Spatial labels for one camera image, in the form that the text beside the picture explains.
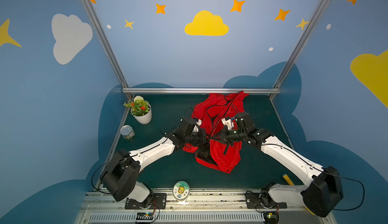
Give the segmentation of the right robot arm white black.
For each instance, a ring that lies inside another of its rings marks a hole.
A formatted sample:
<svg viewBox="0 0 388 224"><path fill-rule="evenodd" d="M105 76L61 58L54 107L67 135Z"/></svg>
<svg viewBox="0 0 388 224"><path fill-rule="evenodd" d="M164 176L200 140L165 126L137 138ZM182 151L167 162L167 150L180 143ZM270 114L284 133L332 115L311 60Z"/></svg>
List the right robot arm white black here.
<svg viewBox="0 0 388 224"><path fill-rule="evenodd" d="M297 153L266 129L256 128L246 112L223 118L221 122L224 127L214 140L227 145L244 141L271 156L302 181L302 185L294 186L268 184L259 195L261 206L294 204L324 218L343 199L341 178L332 166L325 168Z"/></svg>

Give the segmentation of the potted plant white pot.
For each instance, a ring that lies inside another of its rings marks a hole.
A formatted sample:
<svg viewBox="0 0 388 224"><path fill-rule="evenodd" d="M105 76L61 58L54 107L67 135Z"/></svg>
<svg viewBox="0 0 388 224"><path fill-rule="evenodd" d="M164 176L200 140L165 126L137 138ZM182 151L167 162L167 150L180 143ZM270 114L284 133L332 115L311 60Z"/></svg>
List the potted plant white pot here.
<svg viewBox="0 0 388 224"><path fill-rule="evenodd" d="M130 114L140 123L146 125L152 120L152 108L148 101L142 96L135 96L132 100L124 102L129 108Z"/></svg>

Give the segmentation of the left small circuit board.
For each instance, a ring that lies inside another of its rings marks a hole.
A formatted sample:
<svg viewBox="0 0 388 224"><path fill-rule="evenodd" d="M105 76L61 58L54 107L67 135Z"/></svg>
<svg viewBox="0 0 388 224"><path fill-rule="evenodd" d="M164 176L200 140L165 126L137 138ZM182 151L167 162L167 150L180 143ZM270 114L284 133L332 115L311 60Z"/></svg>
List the left small circuit board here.
<svg viewBox="0 0 388 224"><path fill-rule="evenodd" d="M137 212L135 215L135 223L136 224L149 224L154 221L154 214L151 212Z"/></svg>

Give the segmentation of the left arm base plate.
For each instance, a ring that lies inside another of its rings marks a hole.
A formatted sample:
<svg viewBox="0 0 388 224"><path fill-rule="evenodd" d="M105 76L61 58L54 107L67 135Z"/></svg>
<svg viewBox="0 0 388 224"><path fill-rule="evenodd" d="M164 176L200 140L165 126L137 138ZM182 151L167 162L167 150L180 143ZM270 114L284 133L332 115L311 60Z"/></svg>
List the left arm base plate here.
<svg viewBox="0 0 388 224"><path fill-rule="evenodd" d="M134 199L126 199L125 209L165 209L167 203L167 194L154 193L150 194L143 202L137 202Z"/></svg>

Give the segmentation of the aluminium frame left post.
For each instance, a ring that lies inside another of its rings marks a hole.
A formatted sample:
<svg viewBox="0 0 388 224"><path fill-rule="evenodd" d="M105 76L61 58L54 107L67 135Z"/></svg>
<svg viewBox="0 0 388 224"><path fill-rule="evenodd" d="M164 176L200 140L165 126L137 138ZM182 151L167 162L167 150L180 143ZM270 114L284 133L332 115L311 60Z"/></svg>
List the aluminium frame left post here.
<svg viewBox="0 0 388 224"><path fill-rule="evenodd" d="M128 87L128 84L127 84L127 81L125 79L125 76L123 74L123 71L117 61L117 58L116 56L114 55L114 52L112 50L112 47L108 41L108 38L104 32L104 29L100 23L100 20L96 14L96 11L94 9L94 6L93 6L93 3L91 2L91 0L81 0L82 2L82 5L93 25L93 28L95 29L95 32L103 46L103 49L112 65L112 68L121 84L121 86L123 88L127 88Z"/></svg>

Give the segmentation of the round green white tape roll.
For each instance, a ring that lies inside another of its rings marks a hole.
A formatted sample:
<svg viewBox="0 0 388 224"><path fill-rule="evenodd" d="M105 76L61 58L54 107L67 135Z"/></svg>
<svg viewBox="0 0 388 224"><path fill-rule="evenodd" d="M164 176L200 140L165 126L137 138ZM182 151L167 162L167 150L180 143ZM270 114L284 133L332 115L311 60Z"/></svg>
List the round green white tape roll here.
<svg viewBox="0 0 388 224"><path fill-rule="evenodd" d="M178 181L173 186L173 196L178 202L186 202L190 194L190 186L185 181Z"/></svg>

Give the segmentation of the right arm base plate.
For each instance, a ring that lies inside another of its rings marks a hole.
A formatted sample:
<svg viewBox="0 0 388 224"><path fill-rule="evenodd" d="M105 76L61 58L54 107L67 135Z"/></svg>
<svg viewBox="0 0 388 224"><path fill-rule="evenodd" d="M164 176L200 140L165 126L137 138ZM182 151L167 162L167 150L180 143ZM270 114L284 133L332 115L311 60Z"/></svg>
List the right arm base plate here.
<svg viewBox="0 0 388 224"><path fill-rule="evenodd" d="M248 209L262 209L262 208L279 208L287 209L287 204L284 202L275 202L268 193L246 191L246 204Z"/></svg>

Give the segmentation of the aluminium frame post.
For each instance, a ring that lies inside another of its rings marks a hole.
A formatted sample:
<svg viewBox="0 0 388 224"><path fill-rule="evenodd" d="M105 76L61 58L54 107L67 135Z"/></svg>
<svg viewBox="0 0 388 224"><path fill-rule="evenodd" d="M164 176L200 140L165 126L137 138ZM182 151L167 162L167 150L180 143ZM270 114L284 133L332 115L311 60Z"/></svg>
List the aluminium frame post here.
<svg viewBox="0 0 388 224"><path fill-rule="evenodd" d="M93 28L95 29L95 32L103 46L103 49L112 65L112 68L121 84L121 86L123 88L127 88L128 87L128 84L127 84L127 81L125 79L125 76L123 74L123 71L117 61L117 58L116 56L114 55L114 52L112 50L112 47L108 41L108 38L104 32L104 29L100 23L100 20L96 14L96 11L94 9L94 6L93 6L93 3L91 2L91 0L81 0L82 2L82 5L93 25Z"/></svg>
<svg viewBox="0 0 388 224"><path fill-rule="evenodd" d="M280 93L280 88L282 84L284 83L285 79L287 78L288 74L290 73L292 67L296 63L298 57L300 56L302 50L306 46L310 36L314 32L316 26L318 25L321 17L325 13L326 9L328 8L331 0L319 0L316 8L314 9L309 23L305 26L298 42L296 43L295 48L293 49L289 59L287 60L285 66L283 67L282 71L280 72L280 75L278 76L277 80L275 81L272 90L276 92L276 94Z"/></svg>

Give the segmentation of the red zip jacket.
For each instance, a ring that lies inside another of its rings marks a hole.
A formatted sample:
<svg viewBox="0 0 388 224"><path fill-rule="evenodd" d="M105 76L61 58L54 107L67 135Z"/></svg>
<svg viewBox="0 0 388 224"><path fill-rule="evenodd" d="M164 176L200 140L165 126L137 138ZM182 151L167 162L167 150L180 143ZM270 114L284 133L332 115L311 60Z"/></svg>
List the red zip jacket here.
<svg viewBox="0 0 388 224"><path fill-rule="evenodd" d="M201 146L185 144L183 151L193 153L197 163L206 167L231 173L240 162L240 150L242 141L232 144L222 144L214 138L224 127L222 119L232 118L238 113L244 112L244 99L248 94L239 92L236 94L215 94L197 104L194 107L192 118L201 121L200 128L207 134L207 142Z"/></svg>

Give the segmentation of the aluminium frame right post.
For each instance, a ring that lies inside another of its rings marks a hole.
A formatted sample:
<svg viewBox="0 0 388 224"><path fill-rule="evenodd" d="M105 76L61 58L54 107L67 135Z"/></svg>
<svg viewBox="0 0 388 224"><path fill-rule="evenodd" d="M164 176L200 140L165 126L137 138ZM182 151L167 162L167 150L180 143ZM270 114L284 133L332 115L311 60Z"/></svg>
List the aluminium frame right post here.
<svg viewBox="0 0 388 224"><path fill-rule="evenodd" d="M283 67L282 71L280 72L280 75L278 76L277 80L275 81L272 90L276 92L276 94L280 93L280 88L282 84L284 83L285 79L287 78L288 74L290 73L292 67L296 63L298 57L300 56L302 50L306 46L310 36L314 32L316 26L318 25L321 17L325 13L326 9L328 8L331 0L319 0L316 8L314 9L309 23L305 26L298 42L296 43L295 48L293 49L289 59L287 60L285 66Z"/></svg>

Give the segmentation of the small metal tin can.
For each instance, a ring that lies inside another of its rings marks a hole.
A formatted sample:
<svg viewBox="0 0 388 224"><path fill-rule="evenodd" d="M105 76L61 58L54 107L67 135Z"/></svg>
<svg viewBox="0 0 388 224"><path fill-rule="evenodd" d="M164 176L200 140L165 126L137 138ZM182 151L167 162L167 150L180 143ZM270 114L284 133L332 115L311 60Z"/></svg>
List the small metal tin can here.
<svg viewBox="0 0 388 224"><path fill-rule="evenodd" d="M124 125L120 129L120 134L125 140L132 139L135 136L135 132L130 125Z"/></svg>

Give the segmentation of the aluminium frame back rail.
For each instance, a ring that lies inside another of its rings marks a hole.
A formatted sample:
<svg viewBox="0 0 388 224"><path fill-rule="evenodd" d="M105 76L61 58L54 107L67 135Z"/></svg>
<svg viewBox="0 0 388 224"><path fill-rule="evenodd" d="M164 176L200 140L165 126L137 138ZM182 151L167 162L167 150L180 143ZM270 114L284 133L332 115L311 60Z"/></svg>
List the aluminium frame back rail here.
<svg viewBox="0 0 388 224"><path fill-rule="evenodd" d="M123 88L123 93L133 94L230 94L245 92L248 94L280 94L280 89L237 89L237 88Z"/></svg>

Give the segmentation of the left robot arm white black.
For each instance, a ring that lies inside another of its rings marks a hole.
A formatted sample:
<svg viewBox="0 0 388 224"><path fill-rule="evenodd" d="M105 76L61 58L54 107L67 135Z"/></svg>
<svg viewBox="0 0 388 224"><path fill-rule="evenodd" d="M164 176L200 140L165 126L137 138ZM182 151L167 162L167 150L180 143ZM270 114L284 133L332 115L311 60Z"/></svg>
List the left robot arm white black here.
<svg viewBox="0 0 388 224"><path fill-rule="evenodd" d="M185 117L180 125L160 140L138 150L116 152L100 175L102 184L116 201L126 198L151 203L151 190L137 179L141 171L155 161L182 150L186 144L198 145L207 140L202 121Z"/></svg>

